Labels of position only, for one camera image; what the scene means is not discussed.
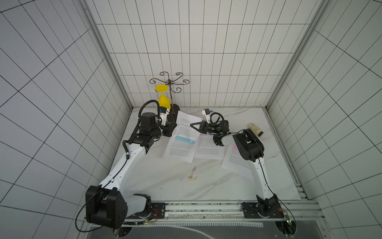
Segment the purple highlighted paper document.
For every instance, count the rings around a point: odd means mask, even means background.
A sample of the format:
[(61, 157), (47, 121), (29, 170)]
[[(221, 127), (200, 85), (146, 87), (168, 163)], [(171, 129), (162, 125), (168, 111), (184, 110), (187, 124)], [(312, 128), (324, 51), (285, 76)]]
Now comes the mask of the purple highlighted paper document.
[(194, 158), (223, 160), (224, 147), (215, 145), (212, 135), (201, 134)]

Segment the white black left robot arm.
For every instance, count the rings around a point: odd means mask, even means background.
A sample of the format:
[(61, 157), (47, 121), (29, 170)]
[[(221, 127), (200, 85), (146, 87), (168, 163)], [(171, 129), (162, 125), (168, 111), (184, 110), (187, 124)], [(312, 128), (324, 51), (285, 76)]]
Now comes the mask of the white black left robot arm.
[(128, 194), (125, 184), (138, 161), (146, 156), (150, 147), (159, 140), (162, 133), (174, 129), (175, 123), (162, 122), (166, 109), (157, 100), (143, 104), (138, 112), (138, 122), (129, 140), (123, 140), (124, 155), (115, 168), (98, 185), (90, 186), (85, 193), (86, 221), (98, 228), (119, 229), (126, 218), (137, 215), (144, 222), (157, 219), (159, 213), (151, 206), (147, 194)]

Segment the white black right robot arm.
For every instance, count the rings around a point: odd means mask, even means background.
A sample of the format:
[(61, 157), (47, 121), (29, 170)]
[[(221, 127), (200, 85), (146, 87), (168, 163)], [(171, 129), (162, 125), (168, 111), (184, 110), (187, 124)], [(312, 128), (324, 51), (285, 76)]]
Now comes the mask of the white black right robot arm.
[(273, 192), (264, 163), (264, 145), (250, 128), (238, 132), (229, 130), (229, 122), (224, 116), (208, 109), (203, 113), (209, 120), (194, 122), (190, 127), (203, 134), (212, 134), (217, 146), (234, 145), (252, 173), (257, 191), (255, 212), (261, 218), (269, 218), (272, 213), (281, 208), (277, 195)]

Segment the pink highlighted paper document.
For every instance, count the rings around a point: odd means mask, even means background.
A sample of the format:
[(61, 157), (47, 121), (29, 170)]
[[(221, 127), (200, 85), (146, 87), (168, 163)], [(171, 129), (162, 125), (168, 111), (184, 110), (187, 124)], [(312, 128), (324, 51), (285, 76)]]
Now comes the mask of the pink highlighted paper document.
[(236, 145), (229, 145), (221, 167), (237, 175), (254, 181), (250, 165), (243, 159)]

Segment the blue highlighted paper document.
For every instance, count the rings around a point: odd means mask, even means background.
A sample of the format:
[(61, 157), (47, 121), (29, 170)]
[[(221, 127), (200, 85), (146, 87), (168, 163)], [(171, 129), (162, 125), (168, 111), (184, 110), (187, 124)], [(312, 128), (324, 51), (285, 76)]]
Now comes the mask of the blue highlighted paper document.
[(177, 126), (169, 139), (163, 159), (192, 163), (198, 147), (200, 133), (192, 128), (191, 124), (201, 121), (202, 119), (199, 117), (179, 111)]

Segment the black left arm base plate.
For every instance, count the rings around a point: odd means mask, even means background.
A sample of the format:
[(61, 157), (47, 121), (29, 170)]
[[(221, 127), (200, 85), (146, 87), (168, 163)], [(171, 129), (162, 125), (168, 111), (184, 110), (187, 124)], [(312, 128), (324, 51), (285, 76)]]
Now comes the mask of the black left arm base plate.
[(164, 219), (166, 212), (165, 203), (151, 203), (148, 211), (133, 214), (126, 218), (126, 220), (149, 220), (149, 219)]

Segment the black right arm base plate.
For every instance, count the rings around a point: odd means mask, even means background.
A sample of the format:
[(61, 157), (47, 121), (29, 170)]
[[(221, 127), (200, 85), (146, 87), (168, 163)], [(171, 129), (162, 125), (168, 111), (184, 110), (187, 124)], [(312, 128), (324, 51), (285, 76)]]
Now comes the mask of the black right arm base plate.
[(241, 204), (241, 210), (243, 211), (244, 218), (246, 219), (283, 219), (284, 213), (278, 209), (270, 211), (264, 206), (260, 206), (255, 202), (243, 202)]

